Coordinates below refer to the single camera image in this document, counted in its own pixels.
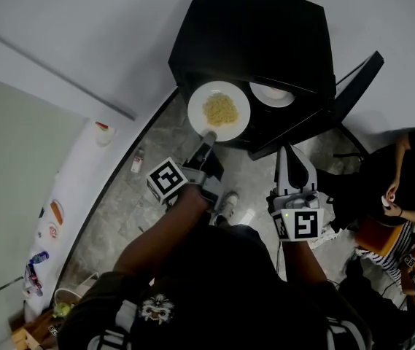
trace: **white wall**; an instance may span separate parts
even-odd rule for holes
[[[415,126],[415,0],[309,1],[325,8],[337,78],[374,50],[386,60],[346,124],[370,139]],[[167,60],[189,3],[0,0],[0,35],[144,119],[174,86]]]
[[[15,343],[12,342],[11,338],[0,343],[0,350],[15,350]]]
[[[114,128],[133,121],[0,42],[0,82]]]
[[[0,83],[0,287],[23,276],[40,210],[83,125],[83,117]],[[18,281],[0,291],[0,341],[23,307],[22,288]]]

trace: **gray tile floor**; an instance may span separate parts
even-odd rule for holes
[[[175,98],[138,146],[144,150],[141,172],[131,172],[135,149],[110,185],[71,256],[61,287],[75,287],[93,272],[103,273],[112,269],[124,247],[150,228],[165,211],[147,189],[146,173],[168,156],[181,163],[199,141],[190,126],[184,101],[181,97]],[[310,157],[317,168],[334,174],[347,174],[358,169],[359,163],[354,157],[333,157],[334,153],[357,151],[339,130],[303,141],[297,147]],[[225,168],[222,179],[225,189],[235,190],[240,195],[232,224],[240,222],[246,215],[252,216],[249,225],[258,231],[275,263],[279,242],[267,212],[265,197],[274,188],[276,155],[251,161],[245,151],[217,146],[215,152]],[[325,221],[329,222],[333,218],[333,210],[331,205],[325,203],[326,200],[327,196],[322,195],[321,202],[326,208]],[[326,235],[332,234],[332,230],[327,229]],[[337,238],[311,247],[327,277],[337,282],[343,280],[344,263],[355,247],[352,233],[341,232]],[[286,279],[282,254],[279,257],[279,275]],[[378,267],[367,263],[363,265],[374,289],[382,292],[392,283]],[[398,304],[403,301],[396,285],[387,290],[385,297],[392,298]]]

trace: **black t-shirt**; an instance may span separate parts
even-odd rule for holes
[[[395,193],[395,203],[404,210],[415,210],[415,131],[408,133],[410,150],[405,152],[400,173],[400,186]],[[377,219],[384,218],[381,196],[395,178],[395,145],[384,147],[363,162],[360,173],[368,191],[363,200],[366,208]]]
[[[197,226],[153,286],[105,273],[66,318],[60,350],[97,349],[115,333],[132,349],[327,349],[340,331],[328,317],[359,333],[337,336],[336,349],[370,348],[367,327],[331,283],[296,289],[261,244],[250,227]]]

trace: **white plate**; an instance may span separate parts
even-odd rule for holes
[[[238,111],[238,120],[228,125],[215,127],[207,123],[202,106],[210,96],[218,92],[231,98]],[[209,131],[214,131],[217,134],[217,141],[227,141],[236,138],[248,126],[251,107],[246,95],[238,87],[228,82],[216,81],[206,83],[194,91],[187,105],[187,116],[199,135],[205,136]]]
[[[251,91],[254,93],[254,96],[256,96],[260,102],[265,105],[272,106],[273,108],[283,108],[284,106],[290,105],[295,100],[295,96],[291,92],[286,92],[283,98],[276,100],[264,94],[263,89],[267,87],[266,85],[250,83],[249,86],[251,87]]]

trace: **small bottle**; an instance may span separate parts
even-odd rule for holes
[[[136,155],[133,159],[133,164],[131,165],[131,171],[138,173],[141,170],[142,161],[144,160],[142,156],[144,155],[144,150],[142,148],[137,149]]]
[[[32,265],[36,265],[38,263],[43,262],[44,260],[47,260],[49,257],[47,252],[42,252],[42,253],[38,253],[35,254],[30,260],[29,263]]]

